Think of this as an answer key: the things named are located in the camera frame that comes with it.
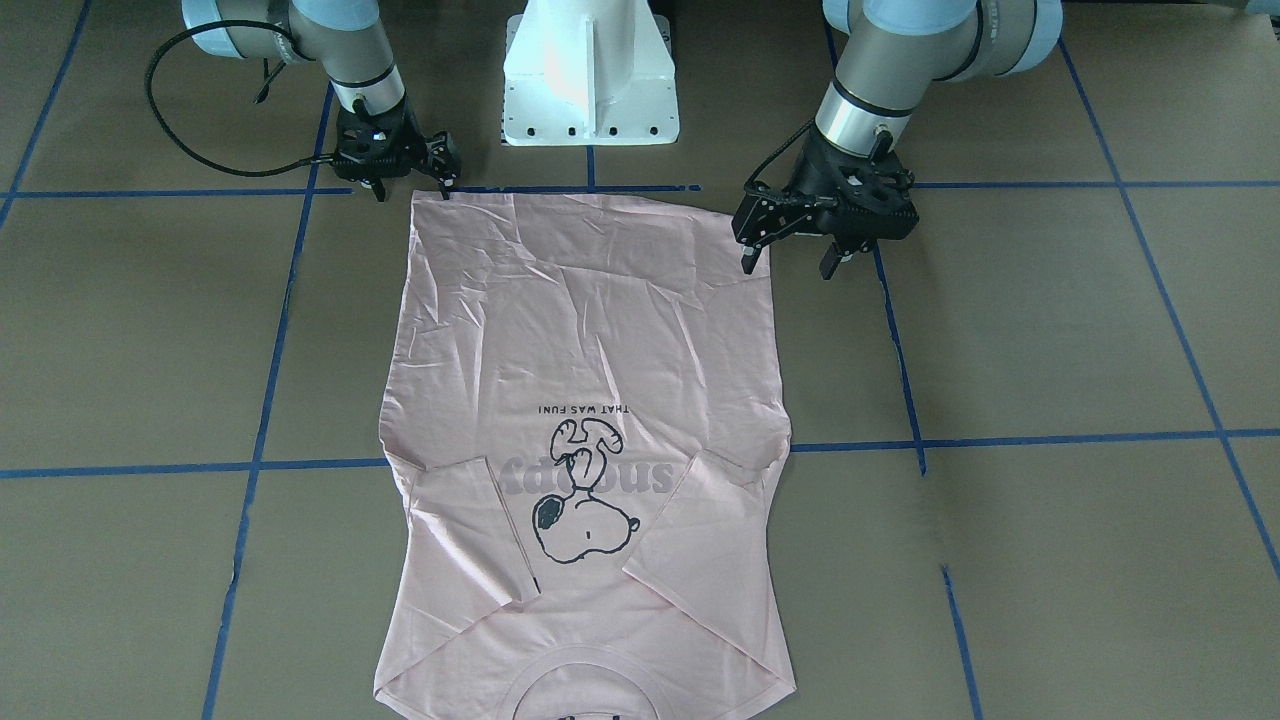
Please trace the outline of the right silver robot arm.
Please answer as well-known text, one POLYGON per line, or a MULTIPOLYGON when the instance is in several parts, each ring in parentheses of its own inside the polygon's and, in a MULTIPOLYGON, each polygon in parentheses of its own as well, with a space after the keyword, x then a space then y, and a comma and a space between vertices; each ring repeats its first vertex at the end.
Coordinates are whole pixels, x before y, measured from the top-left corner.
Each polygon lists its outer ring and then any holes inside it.
POLYGON ((259 174, 329 165, 384 201, 385 179, 419 172, 449 196, 461 173, 453 140, 421 131, 376 1, 183 1, 180 9, 186 29, 154 54, 143 79, 150 104, 157 64, 186 38, 214 56, 262 60, 259 102, 287 67, 316 61, 340 105, 335 149, 259 174))

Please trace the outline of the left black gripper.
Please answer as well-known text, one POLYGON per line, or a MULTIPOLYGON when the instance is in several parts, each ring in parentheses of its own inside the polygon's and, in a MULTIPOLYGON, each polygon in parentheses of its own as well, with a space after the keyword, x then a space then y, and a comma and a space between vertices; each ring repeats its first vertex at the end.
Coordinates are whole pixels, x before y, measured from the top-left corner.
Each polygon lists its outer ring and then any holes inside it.
POLYGON ((835 240, 820 260, 820 278, 831 281, 864 243, 902 240, 919 214, 910 197, 915 176, 891 149, 895 136, 876 129, 870 154, 837 149, 817 129, 800 129, 776 149, 744 182, 744 199, 732 217, 742 246, 741 268, 751 275, 765 246, 790 234, 828 234, 835 240), (760 173, 803 138, 790 182, 781 190, 759 181, 760 173))

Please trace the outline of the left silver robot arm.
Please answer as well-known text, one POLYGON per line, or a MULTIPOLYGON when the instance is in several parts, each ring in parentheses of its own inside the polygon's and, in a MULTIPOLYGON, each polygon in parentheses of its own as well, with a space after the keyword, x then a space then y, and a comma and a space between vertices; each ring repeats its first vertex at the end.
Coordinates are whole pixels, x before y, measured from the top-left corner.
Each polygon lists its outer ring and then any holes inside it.
POLYGON ((826 279, 882 240, 908 237, 919 220, 915 178, 895 149, 925 91, 1028 70, 1062 28, 1059 1, 827 1, 824 13, 847 42, 814 118, 794 135, 803 150, 788 183, 745 182, 732 229, 746 273, 791 234, 831 237, 826 279))

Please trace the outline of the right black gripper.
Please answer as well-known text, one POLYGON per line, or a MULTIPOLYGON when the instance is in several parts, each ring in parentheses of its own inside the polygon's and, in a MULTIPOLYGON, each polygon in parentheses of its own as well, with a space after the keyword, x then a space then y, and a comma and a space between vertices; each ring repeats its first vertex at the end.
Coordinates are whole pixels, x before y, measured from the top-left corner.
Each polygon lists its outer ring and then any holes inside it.
POLYGON ((445 131, 424 135, 408 99, 376 114, 342 109, 335 126, 332 169, 344 181, 367 182, 378 202, 388 199, 384 178, 412 170, 435 179, 442 199, 451 197, 462 172, 454 141, 445 131))

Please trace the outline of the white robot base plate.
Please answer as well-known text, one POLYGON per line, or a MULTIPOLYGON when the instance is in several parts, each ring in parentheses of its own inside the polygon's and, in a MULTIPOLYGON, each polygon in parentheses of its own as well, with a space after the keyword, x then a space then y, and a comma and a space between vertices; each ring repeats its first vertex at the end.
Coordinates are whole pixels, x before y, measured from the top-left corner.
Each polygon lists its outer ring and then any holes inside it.
POLYGON ((648 1, 530 1, 506 23, 503 72, 509 146, 678 140, 669 22, 648 1))

